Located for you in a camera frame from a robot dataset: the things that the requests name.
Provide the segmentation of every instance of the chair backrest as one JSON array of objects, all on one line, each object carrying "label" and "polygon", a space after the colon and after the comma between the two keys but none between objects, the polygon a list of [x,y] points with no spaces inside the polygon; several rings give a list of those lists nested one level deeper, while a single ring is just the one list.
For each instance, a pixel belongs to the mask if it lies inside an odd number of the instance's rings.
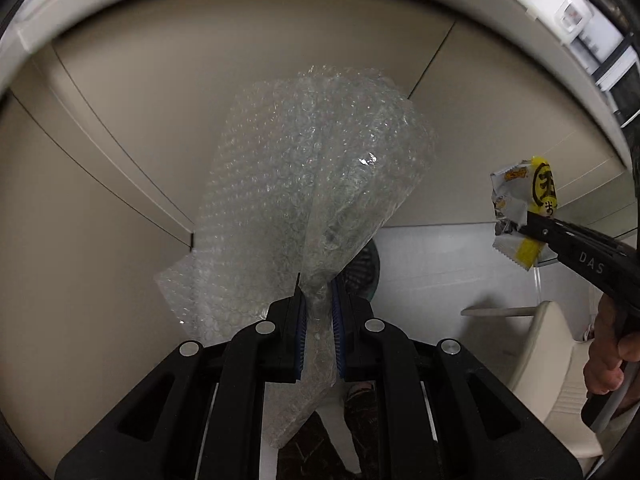
[{"label": "chair backrest", "polygon": [[542,422],[562,389],[576,342],[555,301],[543,301],[508,386]]}]

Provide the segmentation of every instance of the round metal screw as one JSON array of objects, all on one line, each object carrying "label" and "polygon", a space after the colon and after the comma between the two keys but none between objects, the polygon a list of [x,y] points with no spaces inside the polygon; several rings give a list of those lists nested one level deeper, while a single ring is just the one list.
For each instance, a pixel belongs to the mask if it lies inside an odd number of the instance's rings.
[{"label": "round metal screw", "polygon": [[194,343],[193,341],[187,341],[186,343],[182,343],[180,345],[180,354],[185,357],[196,355],[199,351],[200,347],[198,346],[198,343]]},{"label": "round metal screw", "polygon": [[381,319],[367,319],[364,323],[364,328],[369,332],[382,332],[385,329],[385,322]]},{"label": "round metal screw", "polygon": [[460,352],[460,343],[454,339],[445,339],[440,347],[445,354],[455,355]]},{"label": "round metal screw", "polygon": [[270,334],[274,330],[276,330],[276,325],[271,321],[261,321],[255,326],[255,331],[258,334],[266,335],[266,334]]}]

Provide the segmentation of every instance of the snack wrapper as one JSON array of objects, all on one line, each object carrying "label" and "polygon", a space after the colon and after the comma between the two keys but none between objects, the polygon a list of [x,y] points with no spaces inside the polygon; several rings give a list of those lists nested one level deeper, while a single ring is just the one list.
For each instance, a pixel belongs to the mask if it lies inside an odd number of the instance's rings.
[{"label": "snack wrapper", "polygon": [[549,163],[541,156],[491,174],[495,209],[494,248],[524,269],[536,263],[545,244],[520,234],[527,212],[553,216],[558,208]]}]

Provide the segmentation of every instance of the human hand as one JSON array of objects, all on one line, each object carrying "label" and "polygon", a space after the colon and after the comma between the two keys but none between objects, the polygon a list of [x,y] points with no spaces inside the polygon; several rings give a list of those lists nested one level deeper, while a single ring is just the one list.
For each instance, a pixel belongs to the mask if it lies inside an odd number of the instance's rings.
[{"label": "human hand", "polygon": [[[594,324],[595,339],[589,348],[589,361],[584,365],[584,383],[592,394],[605,395],[617,390],[625,378],[620,369],[622,361],[640,361],[640,332],[618,341],[614,329],[616,312],[613,300],[603,294]],[[640,375],[629,388],[617,413],[628,410],[639,400]]]}]

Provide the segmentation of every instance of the tool handle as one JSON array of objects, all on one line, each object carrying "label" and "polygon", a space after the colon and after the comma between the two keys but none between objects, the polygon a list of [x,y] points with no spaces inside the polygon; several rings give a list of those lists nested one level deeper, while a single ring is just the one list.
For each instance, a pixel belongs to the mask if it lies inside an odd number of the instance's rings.
[{"label": "tool handle", "polygon": [[[619,308],[616,312],[616,337],[618,340],[633,332],[640,332],[640,318],[630,316],[626,310]],[[605,395],[591,394],[582,407],[582,421],[594,433],[599,433],[607,427],[620,403],[625,398],[631,384],[638,376],[640,363],[622,363],[620,369],[625,373],[622,385],[615,391]]]}]

